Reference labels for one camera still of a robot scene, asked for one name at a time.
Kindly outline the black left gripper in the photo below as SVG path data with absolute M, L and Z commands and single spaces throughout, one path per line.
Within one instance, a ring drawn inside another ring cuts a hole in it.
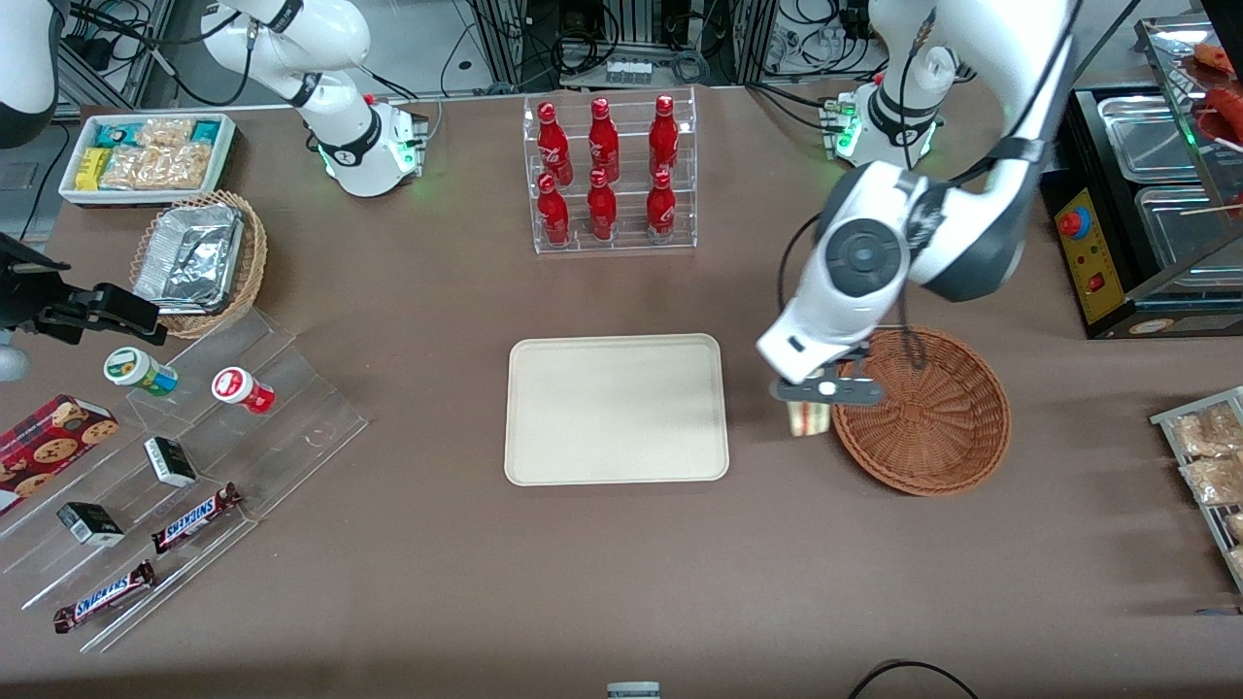
M 809 404 L 875 405 L 883 402 L 884 387 L 868 376 L 866 371 L 866 361 L 873 350 L 870 340 L 858 341 L 856 345 L 822 345 L 818 350 L 823 354 L 822 361 L 804 382 L 791 383 L 786 378 L 777 378 L 771 384 L 773 398 L 786 403 Z M 833 393 L 824 393 L 820 389 L 823 383 L 830 391 L 834 387 Z

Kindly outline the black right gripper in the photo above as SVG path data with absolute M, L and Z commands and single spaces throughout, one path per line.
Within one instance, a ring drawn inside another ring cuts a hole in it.
M 1 236 L 1 321 L 4 330 L 48 335 L 63 345 L 80 345 L 87 330 L 108 330 L 160 347 L 167 327 L 160 307 L 116 284 L 96 285 L 96 313 L 76 300 L 81 291 L 63 282 L 72 266 L 35 251 L 17 239 Z

